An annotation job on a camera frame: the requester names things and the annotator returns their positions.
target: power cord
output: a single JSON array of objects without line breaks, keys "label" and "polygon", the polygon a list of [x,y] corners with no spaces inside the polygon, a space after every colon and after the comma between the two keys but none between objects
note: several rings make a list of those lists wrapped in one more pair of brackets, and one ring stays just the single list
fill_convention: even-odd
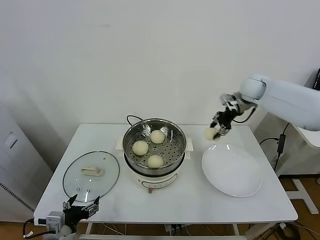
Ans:
[{"label": "power cord", "polygon": [[[290,229],[293,236],[287,236],[284,231],[285,228]],[[280,236],[280,238],[283,240],[301,240],[298,228],[291,223],[288,223],[288,222],[283,223],[282,222],[280,224],[277,224],[277,228],[275,229],[275,231]]]},{"label": "power cord", "polygon": [[140,121],[142,121],[143,119],[141,117],[135,116],[135,115],[128,115],[126,116],[126,121],[128,122],[128,124],[130,124],[131,126],[133,125],[130,121],[129,118],[136,118],[139,119]]},{"label": "power cord", "polygon": [[316,240],[316,238],[315,238],[315,236],[314,236],[312,233],[317,234],[317,235],[320,235],[320,233],[315,232],[315,231],[313,231],[313,230],[310,229],[310,228],[307,228],[306,226],[302,225],[302,224],[301,224],[300,222],[298,222],[298,221],[295,221],[295,223],[297,223],[297,224],[299,224],[299,225],[301,225],[301,226],[296,225],[296,224],[293,224],[293,223],[291,223],[291,224],[292,224],[292,225],[295,225],[296,227],[306,229],[306,230],[309,232],[309,234],[313,237],[314,240]]},{"label": "power cord", "polygon": [[245,119],[245,120],[243,120],[243,121],[237,121],[237,120],[232,120],[232,121],[234,121],[235,123],[237,123],[237,124],[243,124],[243,123],[245,123],[246,121],[248,121],[249,120],[249,118],[252,116],[252,114],[254,114],[254,112],[256,111],[256,107],[254,107],[253,109],[252,109],[252,111],[250,112],[250,114],[249,114],[249,116]]},{"label": "power cord", "polygon": [[34,224],[35,223],[35,219],[34,218],[30,218],[29,220],[24,222],[23,227],[22,227],[22,236],[23,236],[24,239],[33,239],[35,237],[39,237],[39,236],[42,236],[42,235],[45,235],[45,234],[55,234],[56,233],[55,231],[44,231],[44,232],[41,232],[41,233],[34,234],[34,232],[31,231],[28,234],[26,234],[26,226],[27,226],[28,223]]},{"label": "power cord", "polygon": [[171,227],[173,228],[174,232],[173,232],[173,236],[176,235],[177,233],[177,224],[171,224]]},{"label": "power cord", "polygon": [[276,140],[276,141],[277,141],[278,147],[277,147],[276,152],[278,153],[278,155],[277,155],[277,158],[276,158],[276,161],[275,161],[275,165],[274,165],[274,167],[273,167],[273,170],[274,170],[274,171],[276,171],[277,166],[278,166],[278,162],[279,162],[279,159],[280,159],[280,156],[281,156],[281,154],[284,152],[285,142],[286,142],[285,132],[286,132],[289,124],[290,124],[290,123],[288,122],[287,125],[285,126],[285,128],[283,129],[282,134],[280,134],[279,138],[277,138],[277,137],[268,137],[268,138],[263,139],[263,140],[259,143],[259,145],[261,145],[263,142],[265,142],[265,141],[267,141],[267,140]]},{"label": "power cord", "polygon": [[104,226],[104,231],[103,231],[103,233],[105,232],[106,229],[110,229],[110,230],[114,231],[117,235],[120,234],[120,235],[124,236],[124,234],[123,234],[122,232],[119,232],[119,231],[118,231],[116,225],[114,225],[113,223],[107,223],[107,224],[103,223],[103,226]]},{"label": "power cord", "polygon": [[181,224],[178,224],[178,227],[179,227],[179,229],[180,229],[181,236],[183,236],[183,233],[182,233],[182,226],[181,226]]},{"label": "power cord", "polygon": [[190,234],[190,232],[188,231],[187,226],[184,226],[184,228],[185,228],[185,230],[186,230],[186,233],[187,233],[189,236],[192,236],[192,235]]},{"label": "power cord", "polygon": [[266,138],[266,139],[263,139],[263,140],[259,143],[259,145],[261,145],[263,142],[265,142],[265,141],[267,141],[267,140],[276,140],[276,141],[279,141],[279,138],[277,138],[277,137],[268,137],[268,138]]},{"label": "power cord", "polygon": [[206,226],[206,228],[209,230],[210,233],[212,233],[212,234],[215,235],[215,236],[218,236],[216,233],[214,233],[213,231],[211,231],[211,229],[209,228],[209,226],[208,226],[207,224],[206,224],[205,226]]}]

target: white table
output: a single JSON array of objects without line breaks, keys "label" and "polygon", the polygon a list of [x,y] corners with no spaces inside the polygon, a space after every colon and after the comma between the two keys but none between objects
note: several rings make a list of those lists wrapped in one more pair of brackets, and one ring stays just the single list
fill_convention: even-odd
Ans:
[{"label": "white table", "polygon": [[63,190],[62,179],[66,169],[76,158],[91,151],[105,151],[117,158],[120,174],[114,188],[100,199],[99,211],[88,219],[90,223],[234,226],[242,223],[264,223],[255,224],[247,231],[246,237],[252,239],[277,222],[289,222],[298,218],[248,126],[233,126],[227,136],[219,140],[244,148],[262,168],[261,189],[256,194],[243,198],[220,192],[206,179],[201,165],[202,154],[214,142],[205,139],[204,131],[207,126],[200,125],[181,125],[185,135],[192,138],[194,152],[191,152],[191,159],[183,162],[179,179],[167,188],[148,194],[131,179],[123,152],[115,149],[118,139],[128,127],[122,124],[80,125],[54,172],[34,217],[44,218],[51,211],[62,210],[62,202],[68,199]]}]

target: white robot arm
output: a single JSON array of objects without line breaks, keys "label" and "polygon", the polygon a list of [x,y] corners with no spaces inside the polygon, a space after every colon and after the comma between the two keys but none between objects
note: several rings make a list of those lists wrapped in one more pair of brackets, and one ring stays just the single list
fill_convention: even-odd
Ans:
[{"label": "white robot arm", "polygon": [[[242,83],[239,92],[222,94],[220,100],[225,111],[213,117],[211,139],[227,134],[235,117],[257,105],[303,129],[320,130],[320,92],[311,88],[255,75]],[[220,129],[213,130],[218,124]]]}]

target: white wall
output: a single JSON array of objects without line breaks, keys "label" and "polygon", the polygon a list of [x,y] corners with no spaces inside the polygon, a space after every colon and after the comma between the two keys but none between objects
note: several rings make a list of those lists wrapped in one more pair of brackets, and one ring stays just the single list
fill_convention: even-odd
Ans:
[{"label": "white wall", "polygon": [[[51,167],[81,123],[209,124],[248,75],[303,84],[320,1],[0,0],[0,103]],[[257,111],[249,125],[264,117]]]}]

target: stainless steel steamer basket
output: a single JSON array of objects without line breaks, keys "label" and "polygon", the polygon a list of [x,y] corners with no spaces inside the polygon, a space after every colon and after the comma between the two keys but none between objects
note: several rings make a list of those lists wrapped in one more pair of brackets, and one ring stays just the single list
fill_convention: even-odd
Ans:
[{"label": "stainless steel steamer basket", "polygon": [[[156,144],[150,140],[150,134],[154,130],[161,130],[165,134],[164,141]],[[132,151],[136,141],[143,140],[148,146],[145,155],[138,156]],[[147,177],[165,176],[176,170],[184,159],[187,140],[184,132],[171,121],[151,118],[137,122],[124,134],[122,147],[127,164],[135,172]],[[147,160],[152,155],[159,155],[164,160],[164,166],[159,168],[147,167]]]}]

